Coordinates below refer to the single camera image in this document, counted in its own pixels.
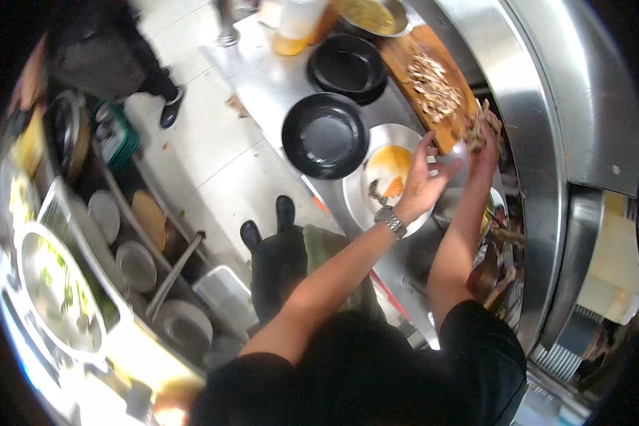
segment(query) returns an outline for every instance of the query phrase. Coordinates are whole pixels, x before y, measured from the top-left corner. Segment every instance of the metal watch band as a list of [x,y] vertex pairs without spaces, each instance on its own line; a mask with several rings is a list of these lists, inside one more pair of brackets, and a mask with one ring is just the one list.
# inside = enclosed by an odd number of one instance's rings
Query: metal watch band
[[401,239],[407,233],[407,227],[393,214],[393,206],[383,206],[374,215],[374,223],[383,221]]

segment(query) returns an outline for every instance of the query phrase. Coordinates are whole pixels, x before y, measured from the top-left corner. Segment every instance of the person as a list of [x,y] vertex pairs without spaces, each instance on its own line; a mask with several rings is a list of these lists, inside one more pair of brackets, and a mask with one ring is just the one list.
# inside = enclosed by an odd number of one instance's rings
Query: person
[[[469,155],[469,179],[428,276],[441,350],[413,349],[385,322],[337,313],[398,235],[381,220],[303,279],[279,313],[216,370],[194,399],[193,425],[508,425],[526,389],[516,336],[467,285],[481,218],[499,159]],[[392,215],[407,226],[439,198],[460,161],[428,164],[435,136],[413,154]],[[430,176],[430,170],[437,170]]]
[[[60,80],[80,86],[83,90],[100,98],[109,98],[108,93],[114,92],[111,88],[114,86],[115,88],[130,86],[133,89],[130,90],[131,92],[146,92],[153,96],[160,96],[165,102],[160,125],[168,129],[177,119],[180,105],[185,98],[185,87],[176,85],[170,78],[169,70],[161,66],[152,47],[137,30],[134,14],[126,0],[63,3],[58,15],[60,18],[55,19],[56,25],[50,32],[50,55],[55,58],[54,74]],[[126,47],[115,48],[119,52],[129,51],[132,59],[141,69],[140,73],[133,73],[131,65],[134,64],[124,64],[124,58],[117,56],[116,59],[111,59],[115,64],[98,63],[101,57],[110,55],[113,58],[116,52],[95,51],[92,44],[88,42],[94,41],[97,36],[108,37],[110,31],[113,31],[126,45]],[[70,60],[71,62],[79,65],[80,68],[96,67],[104,68],[104,70],[84,70],[83,73],[76,74],[77,77],[71,77],[72,73],[66,73],[60,63],[65,62],[67,55],[73,56],[71,47],[76,45],[82,47],[78,50],[81,52],[81,59],[73,59]],[[112,67],[115,67],[116,72],[111,71]],[[133,83],[137,80],[137,75],[141,76],[141,79]],[[100,89],[100,86],[105,85],[109,88]]]

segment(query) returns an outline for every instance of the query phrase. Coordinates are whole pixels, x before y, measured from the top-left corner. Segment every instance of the wooden cutting board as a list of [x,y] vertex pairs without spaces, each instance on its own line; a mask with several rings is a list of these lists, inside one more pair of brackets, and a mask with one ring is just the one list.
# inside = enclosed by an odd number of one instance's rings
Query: wooden cutting board
[[[452,138],[452,130],[461,133],[464,130],[465,117],[476,111],[478,105],[469,84],[448,50],[428,25],[420,25],[403,37],[385,40],[380,44],[379,51],[383,62],[390,69],[393,79],[397,81],[426,130],[435,130],[438,150],[442,154],[449,154],[452,147],[457,143]],[[438,124],[434,123],[431,117],[424,113],[418,103],[419,99],[423,99],[421,94],[414,91],[413,85],[407,82],[409,81],[408,66],[413,63],[414,55],[419,52],[425,53],[442,65],[447,70],[446,78],[448,83],[459,88],[464,95],[464,100],[457,109],[456,115],[453,114]]]

